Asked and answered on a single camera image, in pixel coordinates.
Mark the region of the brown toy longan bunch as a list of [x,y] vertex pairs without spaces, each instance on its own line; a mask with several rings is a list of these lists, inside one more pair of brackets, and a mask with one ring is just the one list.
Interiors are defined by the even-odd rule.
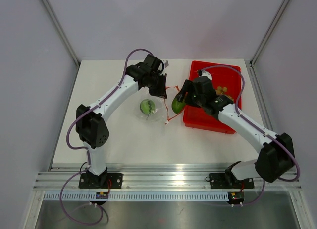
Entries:
[[228,95],[227,91],[228,91],[227,87],[221,87],[221,86],[218,86],[215,90],[218,96],[224,95],[233,101],[234,99],[230,95]]

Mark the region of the green orange toy mango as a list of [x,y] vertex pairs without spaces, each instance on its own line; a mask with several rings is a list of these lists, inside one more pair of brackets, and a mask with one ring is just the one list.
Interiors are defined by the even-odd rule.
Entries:
[[186,96],[182,98],[182,101],[180,101],[180,98],[181,96],[176,95],[171,104],[172,110],[175,114],[180,114],[186,106]]

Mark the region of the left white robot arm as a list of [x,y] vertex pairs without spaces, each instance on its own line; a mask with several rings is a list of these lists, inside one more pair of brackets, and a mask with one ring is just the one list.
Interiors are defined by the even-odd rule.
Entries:
[[141,88],[147,88],[151,96],[166,99],[164,72],[168,61],[148,54],[142,62],[125,65],[120,81],[101,99],[90,106],[80,105],[76,110],[76,133],[87,152],[87,168],[81,176],[83,188],[107,186],[107,166],[102,146],[109,138],[106,122],[112,113]]

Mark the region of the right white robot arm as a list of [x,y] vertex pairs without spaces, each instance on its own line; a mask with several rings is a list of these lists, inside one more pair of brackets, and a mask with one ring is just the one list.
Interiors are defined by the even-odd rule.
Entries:
[[212,76],[206,70],[200,70],[198,78],[186,80],[172,102],[175,113],[186,106],[201,108],[206,114],[228,125],[242,136],[258,153],[255,160],[238,161],[225,169],[225,183],[237,187],[243,180],[261,178],[273,183],[282,179],[282,175],[295,167],[294,180],[298,180],[300,168],[294,156],[292,138],[259,125],[246,116],[226,95],[217,94],[212,85]]

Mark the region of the green toy watermelon ball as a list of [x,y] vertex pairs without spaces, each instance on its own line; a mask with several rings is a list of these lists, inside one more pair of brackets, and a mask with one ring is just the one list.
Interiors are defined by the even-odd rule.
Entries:
[[154,101],[150,99],[144,99],[139,105],[140,111],[145,115],[153,115],[156,112],[156,106]]

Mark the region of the clear orange zip top bag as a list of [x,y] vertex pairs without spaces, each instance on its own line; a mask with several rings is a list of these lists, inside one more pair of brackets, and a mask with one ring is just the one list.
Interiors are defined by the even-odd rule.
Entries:
[[[171,107],[172,98],[169,97],[167,100],[155,96],[151,96],[148,90],[141,89],[138,93],[138,98],[134,101],[134,116],[141,122],[144,123],[159,123],[159,124],[168,124],[174,118],[178,117],[180,114],[175,114]],[[156,112],[152,115],[145,115],[140,111],[139,105],[140,102],[144,99],[150,99],[154,101],[156,106]]]

